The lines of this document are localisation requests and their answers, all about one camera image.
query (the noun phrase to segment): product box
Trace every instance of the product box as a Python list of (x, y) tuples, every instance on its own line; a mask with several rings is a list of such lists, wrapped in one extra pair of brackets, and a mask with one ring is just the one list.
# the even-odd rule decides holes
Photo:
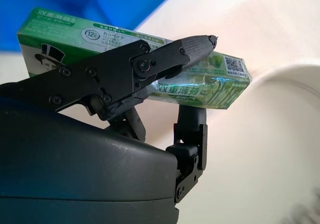
[[(30, 77), (113, 48), (145, 40), (151, 50), (171, 40), (35, 8), (17, 33)], [(149, 87), (150, 99), (227, 109), (250, 84), (243, 59), (213, 52), (193, 68)]]

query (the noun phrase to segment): white surface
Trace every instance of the white surface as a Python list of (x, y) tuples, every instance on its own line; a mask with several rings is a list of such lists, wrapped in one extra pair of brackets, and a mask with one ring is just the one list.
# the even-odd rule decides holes
[[(169, 39), (218, 35), (216, 50), (244, 58), (255, 81), (229, 110), (209, 111), (207, 169), (178, 205), (179, 223), (279, 223), (296, 204), (311, 203), (320, 186), (320, 68), (258, 77), (320, 63), (319, 23), (319, 0), (168, 0), (139, 27)], [(1, 83), (27, 76), (21, 57), (0, 54)], [(150, 100), (137, 107), (147, 142), (172, 144), (177, 108)], [(106, 126), (81, 107), (64, 113)]]
[(320, 187), (320, 89), (308, 84), (319, 75), (320, 66), (277, 73), (210, 118), (207, 168), (178, 205), (179, 223), (277, 224), (298, 204), (310, 208)]

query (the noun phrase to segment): blue bin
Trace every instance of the blue bin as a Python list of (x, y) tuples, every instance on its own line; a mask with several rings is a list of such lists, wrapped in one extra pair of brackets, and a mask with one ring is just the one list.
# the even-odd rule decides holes
[(34, 7), (135, 29), (164, 0), (0, 0), (0, 50), (19, 51), (16, 32)]

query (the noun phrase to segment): barcode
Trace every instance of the barcode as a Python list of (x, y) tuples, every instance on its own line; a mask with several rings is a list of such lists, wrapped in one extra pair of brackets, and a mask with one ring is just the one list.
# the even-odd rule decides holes
[(231, 58), (231, 57), (224, 57), (224, 62), (227, 73), (232, 76), (237, 77), (247, 77), (243, 61), (241, 59), (237, 58)]

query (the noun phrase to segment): bolt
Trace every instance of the bolt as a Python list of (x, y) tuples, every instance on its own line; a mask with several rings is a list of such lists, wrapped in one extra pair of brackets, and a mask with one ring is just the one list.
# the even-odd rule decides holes
[(180, 53), (181, 53), (182, 55), (185, 55), (185, 54), (186, 54), (186, 51), (185, 51), (184, 48), (180, 48), (179, 51), (180, 51)]
[(178, 191), (176, 192), (176, 198), (180, 198), (182, 196), (182, 188), (179, 188)]
[(69, 68), (62, 67), (62, 68), (60, 68), (59, 72), (65, 77), (71, 76), (71, 70)]
[(144, 45), (144, 44), (140, 46), (140, 50), (141, 50), (142, 53), (148, 53), (149, 52), (148, 47), (146, 45)]
[(111, 97), (107, 94), (103, 94), (101, 96), (101, 99), (105, 104), (109, 104), (111, 102)]
[(89, 77), (95, 77), (96, 75), (97, 75), (97, 72), (95, 71), (95, 69), (94, 68), (92, 68), (92, 67), (90, 67), (90, 68), (87, 68), (86, 69), (87, 71), (86, 71), (86, 73), (87, 73), (87, 75), (89, 76)]
[(59, 96), (51, 97), (49, 100), (53, 105), (56, 105), (56, 106), (62, 104), (62, 98)]
[(139, 68), (142, 72), (147, 72), (150, 69), (150, 64), (148, 64), (145, 60), (140, 61)]

